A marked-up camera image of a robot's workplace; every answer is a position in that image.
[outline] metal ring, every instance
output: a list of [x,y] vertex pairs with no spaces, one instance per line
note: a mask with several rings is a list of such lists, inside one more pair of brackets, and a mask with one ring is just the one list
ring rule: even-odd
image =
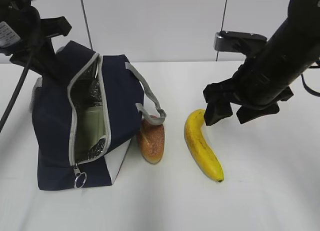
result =
[[[78,186],[77,186],[77,183],[78,183],[79,178],[80,178],[82,175],[84,175],[84,180],[83,180],[81,186],[78,187]],[[75,177],[73,186],[74,186],[75,189],[80,189],[80,188],[82,188],[82,187],[85,185],[86,181],[87,181],[87,173],[86,173],[86,172],[82,172],[82,173],[80,173],[77,177]]]

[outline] zipper pull ring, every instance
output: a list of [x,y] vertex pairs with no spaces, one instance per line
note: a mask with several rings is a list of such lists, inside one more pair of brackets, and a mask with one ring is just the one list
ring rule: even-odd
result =
[[[87,181],[87,173],[81,172],[77,164],[75,164],[75,166],[73,167],[73,171],[74,171],[74,175],[75,175],[75,180],[74,180],[73,186],[75,189],[80,189],[85,185],[85,183]],[[83,181],[82,181],[81,186],[78,186],[78,181],[81,176],[84,176]]]

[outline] label sticker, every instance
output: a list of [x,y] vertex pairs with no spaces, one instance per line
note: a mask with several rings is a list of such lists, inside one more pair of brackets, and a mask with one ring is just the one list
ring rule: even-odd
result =
[[7,48],[20,40],[20,36],[5,21],[0,22],[0,48]]

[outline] bag opening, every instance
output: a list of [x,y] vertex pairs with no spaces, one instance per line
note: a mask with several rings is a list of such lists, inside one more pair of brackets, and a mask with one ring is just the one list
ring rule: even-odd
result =
[[98,157],[106,143],[106,128],[99,80],[92,69],[83,72],[73,84],[70,96],[76,110],[74,160],[76,163]]

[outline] gray handle strap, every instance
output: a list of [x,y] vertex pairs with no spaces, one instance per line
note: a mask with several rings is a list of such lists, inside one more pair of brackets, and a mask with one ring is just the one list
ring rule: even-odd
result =
[[152,101],[154,102],[155,109],[158,111],[160,114],[160,117],[151,117],[149,113],[145,110],[143,105],[141,103],[136,103],[136,108],[138,109],[139,112],[142,113],[142,116],[144,119],[151,125],[158,126],[162,125],[167,117],[166,112],[160,107],[160,103],[154,93],[151,91],[149,84],[145,80],[145,78],[136,70],[135,67],[132,66],[131,63],[126,62],[125,63],[125,68],[127,70],[130,70],[133,75],[141,82],[143,88],[144,88],[144,93],[145,95]]

